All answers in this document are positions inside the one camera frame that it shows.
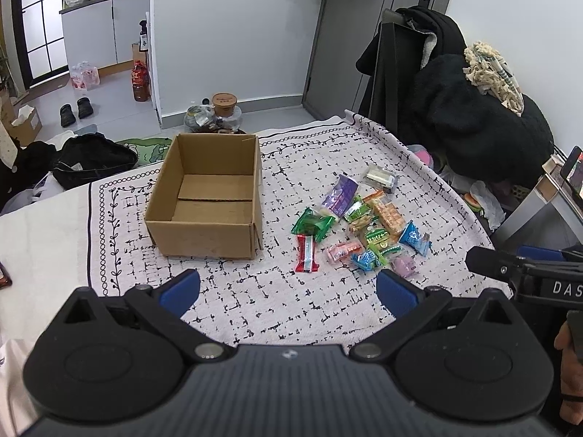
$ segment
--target blue snack packet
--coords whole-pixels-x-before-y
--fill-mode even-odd
[[[413,223],[413,220],[411,220],[407,227],[404,229],[403,234],[399,238],[399,243],[411,246],[421,256],[427,256],[427,252],[431,247],[429,234],[425,233],[423,236],[421,236],[418,228]]]
[[[353,253],[351,256],[351,261],[357,265],[363,271],[372,271],[376,266],[377,255],[374,251],[366,250],[361,255]]]

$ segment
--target black slipper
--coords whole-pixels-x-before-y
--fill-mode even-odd
[[[73,110],[71,109],[71,105],[68,103],[66,105],[61,106],[60,108],[60,125],[63,128],[66,128],[69,125],[72,125],[77,120],[75,119],[75,115],[73,115]]]
[[[77,107],[79,108],[79,119],[87,118],[87,116],[91,116],[93,114],[93,107],[91,106],[91,102],[87,97],[83,97],[77,100]]]

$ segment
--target tiled floor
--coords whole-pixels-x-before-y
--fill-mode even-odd
[[[77,100],[88,97],[94,109],[93,115],[77,120],[74,125],[63,129],[60,126],[59,110],[70,103],[77,116]],[[184,131],[182,126],[162,130],[152,102],[136,102],[133,99],[130,72],[109,75],[101,80],[100,86],[86,93],[75,91],[71,84],[29,101],[39,111],[43,128],[37,139],[47,141],[64,130],[78,130],[87,125],[97,125],[97,130],[113,141],[126,138],[150,138],[153,136],[173,137]],[[264,110],[245,113],[242,129],[256,133],[268,128],[288,128],[303,125],[314,118],[301,107]]]

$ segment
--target person's hand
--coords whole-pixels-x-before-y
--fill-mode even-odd
[[[571,339],[571,331],[565,322],[555,338],[555,348],[563,351],[561,360],[561,393],[583,398],[583,365],[579,363]],[[563,401],[559,412],[561,419],[574,425],[583,421],[583,403]]]

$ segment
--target gray door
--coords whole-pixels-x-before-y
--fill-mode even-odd
[[[445,12],[449,0],[429,0],[429,8]],[[315,118],[358,111],[368,76],[355,63],[377,31],[384,8],[410,7],[419,0],[326,0],[320,32],[308,71],[304,107]]]

